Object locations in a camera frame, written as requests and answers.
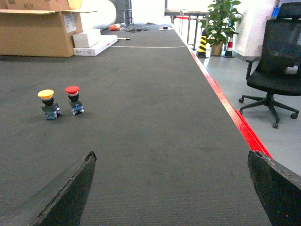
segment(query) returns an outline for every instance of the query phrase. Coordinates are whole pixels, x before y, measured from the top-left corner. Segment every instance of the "red button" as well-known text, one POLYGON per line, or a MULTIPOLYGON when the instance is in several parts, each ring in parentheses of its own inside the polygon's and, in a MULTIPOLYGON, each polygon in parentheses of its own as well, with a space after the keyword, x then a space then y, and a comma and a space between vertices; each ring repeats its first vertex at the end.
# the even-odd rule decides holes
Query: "red button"
POLYGON ((65 89, 65 92, 68 94, 76 94, 79 91, 78 86, 69 86, 65 89))

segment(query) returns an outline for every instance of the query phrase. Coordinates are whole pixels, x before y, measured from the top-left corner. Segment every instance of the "white line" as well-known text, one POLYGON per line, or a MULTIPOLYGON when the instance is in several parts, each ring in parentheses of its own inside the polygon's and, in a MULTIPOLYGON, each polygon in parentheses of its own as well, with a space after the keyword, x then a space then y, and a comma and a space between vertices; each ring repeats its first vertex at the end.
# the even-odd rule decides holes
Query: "white line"
POLYGON ((111 46, 111 47, 122 47, 122 48, 183 48, 186 46, 111 46))

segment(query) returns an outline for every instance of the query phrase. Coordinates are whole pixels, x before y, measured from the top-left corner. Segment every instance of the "white box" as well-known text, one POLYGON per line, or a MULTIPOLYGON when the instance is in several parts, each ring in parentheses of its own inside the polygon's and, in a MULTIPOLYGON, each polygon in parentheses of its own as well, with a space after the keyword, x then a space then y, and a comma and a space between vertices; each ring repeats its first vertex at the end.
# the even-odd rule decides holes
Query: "white box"
POLYGON ((99 53, 117 42, 117 35, 102 35, 100 41, 89 48, 73 48, 76 56, 97 56, 99 53))
POLYGON ((99 42, 100 29, 90 29, 73 35, 75 48, 89 48, 99 42))

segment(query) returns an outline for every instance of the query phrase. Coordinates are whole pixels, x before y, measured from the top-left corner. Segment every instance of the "chair base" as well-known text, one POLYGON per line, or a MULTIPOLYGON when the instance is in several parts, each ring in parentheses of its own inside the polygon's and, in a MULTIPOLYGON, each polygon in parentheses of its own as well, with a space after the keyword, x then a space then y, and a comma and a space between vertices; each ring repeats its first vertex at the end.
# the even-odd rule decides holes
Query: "chair base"
POLYGON ((277 102, 274 100, 274 94, 271 94, 271 93, 267 93, 267 96, 266 97, 252 97, 252 96, 245 96, 243 95, 240 99, 239 99, 239 102, 243 102, 245 98, 248 98, 248 99, 251 99, 251 100, 256 100, 256 102, 252 103, 252 104, 249 104, 249 105, 246 105, 246 106, 243 106, 240 108, 239 112, 241 114, 243 114, 243 110, 244 109, 247 109, 247 108, 251 108, 251 107, 256 107, 256 106, 260 106, 260 105, 265 105, 269 108, 269 110, 271 111, 271 113, 273 114, 274 118, 276 119, 276 121, 274 122, 273 124, 273 128, 276 128, 278 129, 279 127, 279 121, 280 121, 280 118, 274 108, 274 106, 276 107, 280 107, 280 108, 283 108, 283 109, 286 109, 286 110, 289 110, 289 111, 292 111, 294 112, 293 114, 291 114, 291 118, 292 119, 296 119, 298 118, 298 113, 299 111, 294 109, 294 108, 291 108, 287 105, 284 105, 280 102, 277 102))

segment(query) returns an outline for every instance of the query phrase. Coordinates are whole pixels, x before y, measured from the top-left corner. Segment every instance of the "red edge strip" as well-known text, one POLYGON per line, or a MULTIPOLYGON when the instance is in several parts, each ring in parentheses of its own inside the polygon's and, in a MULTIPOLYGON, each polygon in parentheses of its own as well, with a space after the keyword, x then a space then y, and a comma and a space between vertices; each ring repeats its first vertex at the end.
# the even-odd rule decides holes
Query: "red edge strip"
POLYGON ((241 113, 238 110, 235 110, 233 106, 230 104, 229 100, 225 97, 224 93, 222 92, 221 88, 217 84, 216 81, 210 76, 206 68, 202 65, 200 60, 197 58, 197 56, 193 53, 192 50, 190 50, 191 55, 193 56, 194 60, 198 64, 198 67, 201 69, 202 73, 208 80, 209 84, 211 85, 212 89, 220 99, 221 103, 226 108, 228 114, 234 121, 235 125, 239 129, 240 133, 243 135, 247 143, 249 144, 251 150, 253 151, 260 151, 270 158, 273 158, 268 150, 264 147, 260 139, 257 137, 257 135, 254 133, 254 131, 251 129, 249 124, 246 122, 244 117, 241 115, 241 113))

